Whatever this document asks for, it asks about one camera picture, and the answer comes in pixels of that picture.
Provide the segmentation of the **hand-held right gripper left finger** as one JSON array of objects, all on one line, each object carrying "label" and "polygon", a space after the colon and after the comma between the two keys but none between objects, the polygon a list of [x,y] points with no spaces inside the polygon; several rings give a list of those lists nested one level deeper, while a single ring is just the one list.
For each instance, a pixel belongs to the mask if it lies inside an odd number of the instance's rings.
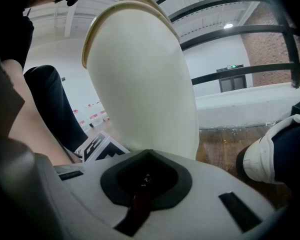
[{"label": "hand-held right gripper left finger", "polygon": [[149,217],[149,170],[137,151],[55,166],[77,201],[115,232],[135,237]]}]

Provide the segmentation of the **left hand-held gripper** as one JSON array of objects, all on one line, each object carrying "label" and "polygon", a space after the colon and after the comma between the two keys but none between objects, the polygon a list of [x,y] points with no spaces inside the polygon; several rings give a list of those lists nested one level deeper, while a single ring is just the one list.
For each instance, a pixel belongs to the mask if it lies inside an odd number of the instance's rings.
[{"label": "left hand-held gripper", "polygon": [[130,151],[118,143],[113,137],[101,131],[83,150],[82,162],[91,162],[113,158],[127,154]]}]

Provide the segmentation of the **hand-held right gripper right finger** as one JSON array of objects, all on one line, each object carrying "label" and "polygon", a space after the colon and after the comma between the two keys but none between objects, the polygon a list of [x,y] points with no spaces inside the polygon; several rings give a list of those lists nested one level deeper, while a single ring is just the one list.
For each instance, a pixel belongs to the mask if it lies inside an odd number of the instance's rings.
[{"label": "hand-held right gripper right finger", "polygon": [[175,207],[153,211],[134,235],[136,240],[233,240],[242,231],[219,195],[233,192],[262,221],[275,214],[273,205],[252,187],[211,164],[166,152],[160,155],[184,166],[192,187]]}]

